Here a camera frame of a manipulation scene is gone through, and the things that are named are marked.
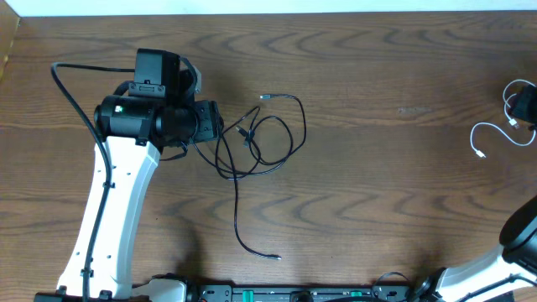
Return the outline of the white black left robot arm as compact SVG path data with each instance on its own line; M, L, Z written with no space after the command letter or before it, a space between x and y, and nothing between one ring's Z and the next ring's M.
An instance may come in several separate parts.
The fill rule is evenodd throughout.
M197 101L200 72L183 56L139 49L134 78L107 96L90 119L96 141L91 190L81 229L53 293L37 301L183 301L181 281L162 279L137 286L132 279L133 246L143 201L164 148L181 148L221 136L214 101Z

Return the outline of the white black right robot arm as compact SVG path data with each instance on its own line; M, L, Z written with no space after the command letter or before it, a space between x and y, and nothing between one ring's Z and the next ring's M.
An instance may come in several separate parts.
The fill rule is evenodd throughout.
M525 84L518 92L507 95L515 84ZM530 123L532 137L517 143L497 125L478 122L471 130L470 146L482 159L486 154L475 147L473 133L479 126L496 128L508 141L528 147L536 139L536 84L517 79L509 82L502 93L503 112L511 127L518 120ZM536 196L507 219L500 232L499 244L480 258L454 268L440 268L409 293L405 301L502 301L517 289L536 288Z

